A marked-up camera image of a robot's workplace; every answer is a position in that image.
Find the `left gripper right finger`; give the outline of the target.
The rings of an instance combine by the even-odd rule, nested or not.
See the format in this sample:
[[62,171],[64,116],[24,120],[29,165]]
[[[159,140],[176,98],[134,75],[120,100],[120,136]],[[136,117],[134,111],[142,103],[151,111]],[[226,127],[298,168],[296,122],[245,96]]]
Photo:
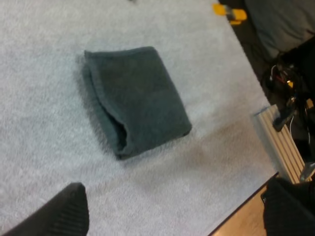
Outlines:
[[268,236],[315,234],[315,181],[292,184],[274,178],[261,195],[263,222]]

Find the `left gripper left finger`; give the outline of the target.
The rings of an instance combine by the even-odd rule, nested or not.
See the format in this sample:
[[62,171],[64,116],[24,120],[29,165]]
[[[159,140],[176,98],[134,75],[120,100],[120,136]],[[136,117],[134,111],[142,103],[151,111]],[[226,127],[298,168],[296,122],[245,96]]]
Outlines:
[[89,208],[85,186],[73,182],[5,236],[86,236]]

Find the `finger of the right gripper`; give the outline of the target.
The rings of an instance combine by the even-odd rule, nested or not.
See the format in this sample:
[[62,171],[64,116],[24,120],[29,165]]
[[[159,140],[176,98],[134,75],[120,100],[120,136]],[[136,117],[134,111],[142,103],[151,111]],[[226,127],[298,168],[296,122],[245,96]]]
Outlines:
[[279,110],[279,115],[273,121],[273,128],[280,132],[284,125],[294,116],[296,111],[295,105],[285,106]]

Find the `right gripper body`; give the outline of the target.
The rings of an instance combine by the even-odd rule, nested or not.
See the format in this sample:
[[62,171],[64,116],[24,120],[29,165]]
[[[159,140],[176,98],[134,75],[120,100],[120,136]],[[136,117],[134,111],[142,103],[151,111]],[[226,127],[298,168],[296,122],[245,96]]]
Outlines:
[[295,105],[293,139],[303,157],[315,155],[315,39],[272,60],[260,84],[282,109]]

